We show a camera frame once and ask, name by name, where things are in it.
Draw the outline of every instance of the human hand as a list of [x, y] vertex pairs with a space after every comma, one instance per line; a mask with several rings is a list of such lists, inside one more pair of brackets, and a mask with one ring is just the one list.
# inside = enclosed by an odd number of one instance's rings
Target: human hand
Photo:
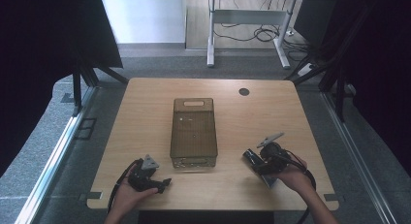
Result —
[[135, 208], [139, 202], [158, 192], [158, 188], [150, 188], [143, 192], [138, 192], [129, 184], [128, 176], [135, 167], [136, 165], [129, 170], [126, 177], [121, 181], [105, 224], [120, 223], [121, 219]]
[[[299, 158], [297, 155], [290, 155], [291, 160], [296, 162], [301, 162], [305, 167], [307, 163]], [[295, 165], [288, 165], [281, 173], [279, 174], [270, 174], [269, 176], [276, 177], [281, 179], [287, 187], [293, 189], [294, 191], [301, 193], [306, 189], [313, 189], [311, 185], [311, 180], [306, 176], [301, 169]]]

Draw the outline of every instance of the tabletop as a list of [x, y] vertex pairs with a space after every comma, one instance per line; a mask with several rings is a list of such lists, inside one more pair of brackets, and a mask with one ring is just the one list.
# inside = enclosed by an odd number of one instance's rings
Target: tabletop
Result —
[[[245, 88], [248, 95], [239, 91]], [[218, 156], [203, 170], [175, 169], [170, 157], [174, 99], [212, 98]], [[171, 178], [163, 194], [147, 199], [141, 210], [303, 210], [300, 196], [280, 180], [269, 189], [243, 160], [248, 148], [266, 136], [301, 156], [317, 181], [329, 209], [337, 201], [302, 109], [298, 93], [285, 80], [131, 79], [124, 94], [91, 192], [90, 208], [106, 208], [111, 190], [127, 166], [149, 154], [159, 165], [152, 179]]]

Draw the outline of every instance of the brown plastic container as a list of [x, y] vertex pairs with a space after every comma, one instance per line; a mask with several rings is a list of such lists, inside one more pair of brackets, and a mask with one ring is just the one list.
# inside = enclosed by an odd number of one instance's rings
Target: brown plastic container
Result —
[[213, 100], [175, 99], [170, 151], [173, 166], [214, 167], [217, 154]]

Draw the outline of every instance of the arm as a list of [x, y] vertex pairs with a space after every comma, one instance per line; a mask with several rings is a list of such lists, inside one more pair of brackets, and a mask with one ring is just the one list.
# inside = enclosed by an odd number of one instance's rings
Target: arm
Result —
[[119, 224], [124, 216], [131, 211], [143, 199], [152, 196], [158, 192], [157, 188], [150, 188], [143, 192], [138, 192], [128, 183], [126, 176], [121, 182], [120, 187], [115, 194], [111, 211], [106, 217], [105, 224]]
[[[301, 159], [300, 161], [306, 167], [306, 162]], [[289, 165], [280, 174], [275, 174], [272, 176], [281, 179], [285, 185], [287, 185], [289, 188], [293, 189], [294, 191], [300, 194], [300, 196], [306, 202], [311, 212], [311, 216], [314, 219], [314, 223], [338, 223], [335, 217], [330, 212], [330, 210], [321, 200], [320, 196], [312, 187], [310, 179], [306, 175], [304, 175], [303, 172], [296, 166]]]

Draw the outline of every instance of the metal bracket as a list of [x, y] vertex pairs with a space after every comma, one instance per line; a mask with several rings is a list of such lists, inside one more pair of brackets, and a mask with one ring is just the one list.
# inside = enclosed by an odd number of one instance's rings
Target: metal bracket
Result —
[[281, 137], [283, 135], [284, 135], [284, 133], [281, 132], [281, 133], [274, 134], [274, 135], [271, 135], [269, 137], [266, 137], [260, 144], [257, 145], [257, 148], [264, 147], [267, 144], [271, 143], [272, 141], [278, 139], [279, 137]]
[[145, 155], [144, 161], [142, 162], [142, 170], [147, 170], [147, 169], [156, 169], [159, 168], [160, 166], [154, 161], [150, 155]]

